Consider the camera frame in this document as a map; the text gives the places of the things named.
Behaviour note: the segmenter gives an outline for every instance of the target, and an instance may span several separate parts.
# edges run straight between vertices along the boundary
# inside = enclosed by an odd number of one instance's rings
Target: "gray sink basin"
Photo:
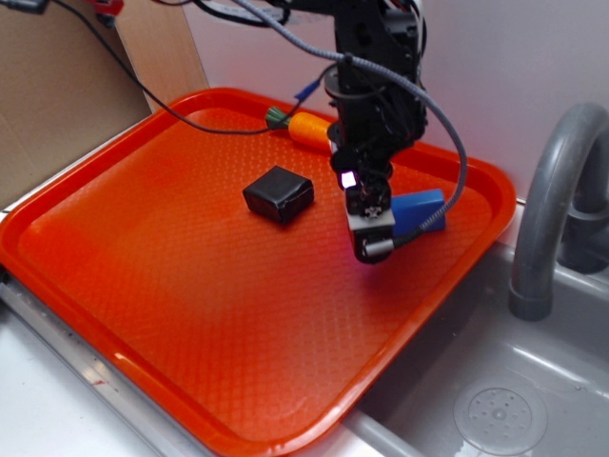
[[[400,455],[609,455],[609,287],[558,268],[552,314],[523,322],[512,257],[495,245],[359,403]]]

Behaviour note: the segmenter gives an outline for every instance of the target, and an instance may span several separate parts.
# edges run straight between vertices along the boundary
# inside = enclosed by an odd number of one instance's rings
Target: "gray faucet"
[[[556,126],[526,200],[510,281],[514,315],[550,314],[554,268],[583,273],[609,265],[609,113],[572,107]]]

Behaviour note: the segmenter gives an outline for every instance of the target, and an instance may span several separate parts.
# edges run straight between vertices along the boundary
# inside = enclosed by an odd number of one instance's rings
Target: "plastic tray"
[[[273,105],[211,89],[174,108],[218,129],[256,129]],[[286,227],[242,195],[275,165],[315,186]],[[448,195],[457,174],[456,154],[417,145],[398,156],[391,184],[396,195]],[[503,174],[471,160],[445,230],[363,265],[325,154],[284,132],[210,135],[160,112],[13,211],[0,263],[203,444],[281,455],[341,420],[515,201]]]

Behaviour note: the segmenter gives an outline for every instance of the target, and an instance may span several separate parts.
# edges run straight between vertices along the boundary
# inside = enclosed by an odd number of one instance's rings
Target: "blue block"
[[[391,209],[396,218],[393,236],[402,236],[419,226],[425,219],[444,205],[444,196],[439,189],[407,193],[391,198]],[[446,227],[444,216],[427,229],[442,230]]]

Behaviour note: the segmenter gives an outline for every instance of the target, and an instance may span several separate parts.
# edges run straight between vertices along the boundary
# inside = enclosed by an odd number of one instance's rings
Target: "carrot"
[[[297,112],[285,119],[285,114],[278,108],[271,108],[266,114],[266,124],[270,129],[287,129],[292,140],[312,148],[330,151],[330,140],[327,129],[330,123],[308,112]]]

